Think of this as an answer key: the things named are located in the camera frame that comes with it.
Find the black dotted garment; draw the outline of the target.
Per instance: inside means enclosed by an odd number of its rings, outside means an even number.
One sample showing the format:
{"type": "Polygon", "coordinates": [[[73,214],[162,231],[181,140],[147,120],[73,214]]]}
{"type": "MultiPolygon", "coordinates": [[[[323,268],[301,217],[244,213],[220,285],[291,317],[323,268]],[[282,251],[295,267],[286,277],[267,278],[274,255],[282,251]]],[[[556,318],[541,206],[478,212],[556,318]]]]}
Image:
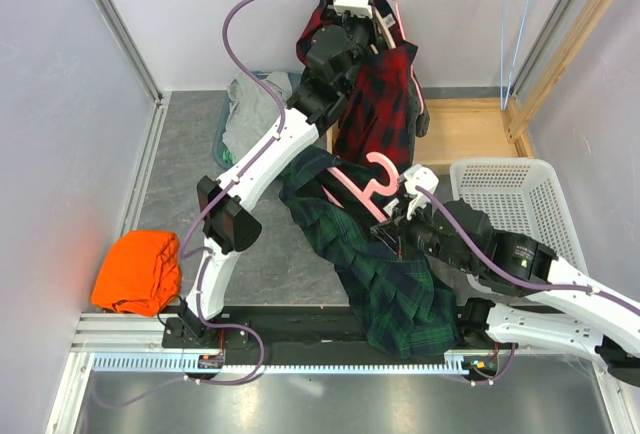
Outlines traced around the black dotted garment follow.
{"type": "Polygon", "coordinates": [[[414,74],[410,75],[407,98],[407,122],[409,135],[409,160],[414,161],[416,142],[429,129],[430,113],[424,100],[421,86],[414,74]]]}

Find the red navy plaid skirt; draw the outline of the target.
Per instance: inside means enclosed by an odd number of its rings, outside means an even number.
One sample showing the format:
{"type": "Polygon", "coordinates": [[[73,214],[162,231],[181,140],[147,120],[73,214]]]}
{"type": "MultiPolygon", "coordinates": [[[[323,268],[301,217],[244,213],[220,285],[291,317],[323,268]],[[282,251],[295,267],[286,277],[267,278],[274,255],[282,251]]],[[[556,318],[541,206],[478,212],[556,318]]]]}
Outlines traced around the red navy plaid skirt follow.
{"type": "MultiPolygon", "coordinates": [[[[396,16],[387,0],[370,2],[376,27],[379,29],[374,8],[382,15],[396,48],[389,50],[385,43],[383,52],[363,59],[347,110],[332,126],[337,127],[338,135],[328,153],[344,162],[371,170],[373,176],[382,177],[383,168],[366,159],[369,152],[386,155],[400,172],[413,163],[409,160],[407,98],[410,68],[413,67],[418,48],[402,40],[396,16]]],[[[334,14],[332,0],[319,0],[312,11],[296,43],[296,55],[304,65],[303,73],[312,35],[319,28],[329,25],[334,14]]]]}

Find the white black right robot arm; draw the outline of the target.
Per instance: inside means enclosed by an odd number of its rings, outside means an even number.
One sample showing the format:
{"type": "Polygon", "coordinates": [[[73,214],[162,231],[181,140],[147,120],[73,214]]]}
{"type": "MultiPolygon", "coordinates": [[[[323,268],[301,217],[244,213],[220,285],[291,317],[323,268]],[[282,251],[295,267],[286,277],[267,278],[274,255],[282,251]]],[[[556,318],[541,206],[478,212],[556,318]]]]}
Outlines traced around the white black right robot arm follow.
{"type": "Polygon", "coordinates": [[[619,381],[639,384],[639,304],[590,278],[551,247],[496,229],[463,200],[410,213],[407,203],[370,229],[397,254],[425,254],[468,275],[492,293],[529,300],[550,312],[529,313],[472,299],[458,335],[467,346],[533,345],[592,360],[619,381]]]}

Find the beige wooden hanger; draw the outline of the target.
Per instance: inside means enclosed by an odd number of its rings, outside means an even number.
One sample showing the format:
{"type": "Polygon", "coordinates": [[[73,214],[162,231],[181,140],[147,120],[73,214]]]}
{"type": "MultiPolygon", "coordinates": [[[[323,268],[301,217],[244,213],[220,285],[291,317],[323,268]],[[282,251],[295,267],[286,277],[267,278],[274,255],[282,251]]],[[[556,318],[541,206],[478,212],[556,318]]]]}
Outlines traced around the beige wooden hanger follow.
{"type": "Polygon", "coordinates": [[[388,26],[386,25],[382,15],[380,14],[379,10],[377,8],[374,8],[374,17],[376,20],[376,23],[380,29],[381,35],[388,47],[389,50],[395,49],[396,48],[396,43],[393,39],[393,36],[391,34],[391,32],[389,31],[388,26]]]}

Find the green plaid garment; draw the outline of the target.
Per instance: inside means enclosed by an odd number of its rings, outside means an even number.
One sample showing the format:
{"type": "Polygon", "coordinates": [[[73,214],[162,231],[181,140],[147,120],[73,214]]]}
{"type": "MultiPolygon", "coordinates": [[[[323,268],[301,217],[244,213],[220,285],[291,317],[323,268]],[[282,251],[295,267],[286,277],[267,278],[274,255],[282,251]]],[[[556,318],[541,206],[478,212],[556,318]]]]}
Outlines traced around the green plaid garment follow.
{"type": "Polygon", "coordinates": [[[399,358],[438,355],[456,347],[454,291],[425,255],[397,255],[372,238],[376,221],[330,174],[337,167],[357,186],[371,170],[311,146],[281,172],[280,200],[313,251],[330,262],[373,347],[399,358]]]}

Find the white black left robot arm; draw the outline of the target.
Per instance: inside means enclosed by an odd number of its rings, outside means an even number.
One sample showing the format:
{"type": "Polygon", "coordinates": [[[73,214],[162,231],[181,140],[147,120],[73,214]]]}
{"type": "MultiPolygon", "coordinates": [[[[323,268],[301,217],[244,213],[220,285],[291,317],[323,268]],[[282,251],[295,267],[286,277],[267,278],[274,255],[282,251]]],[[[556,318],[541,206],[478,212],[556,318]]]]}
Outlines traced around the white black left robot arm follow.
{"type": "Polygon", "coordinates": [[[252,216],[257,201],[281,171],[325,134],[345,113],[349,97],[376,33],[373,10],[337,10],[332,22],[311,38],[300,84],[280,117],[236,164],[216,180],[203,177],[197,186],[204,241],[201,272],[179,315],[185,336],[208,347],[219,336],[224,295],[239,255],[261,234],[252,216]]]}

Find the thick pink plastic hanger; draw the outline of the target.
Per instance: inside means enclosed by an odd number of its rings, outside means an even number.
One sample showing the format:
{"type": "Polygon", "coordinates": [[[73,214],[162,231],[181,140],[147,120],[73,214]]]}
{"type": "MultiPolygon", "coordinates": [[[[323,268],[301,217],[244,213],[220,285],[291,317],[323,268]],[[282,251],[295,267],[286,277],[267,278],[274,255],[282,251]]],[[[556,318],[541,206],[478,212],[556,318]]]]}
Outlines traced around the thick pink plastic hanger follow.
{"type": "Polygon", "coordinates": [[[388,177],[386,184],[380,183],[376,179],[371,179],[364,188],[359,188],[346,174],[337,167],[330,167],[328,172],[359,201],[366,210],[379,222],[382,223],[387,216],[381,211],[372,200],[374,194],[391,196],[396,193],[399,186],[400,174],[395,164],[380,152],[369,152],[366,159],[381,166],[388,177]]]}

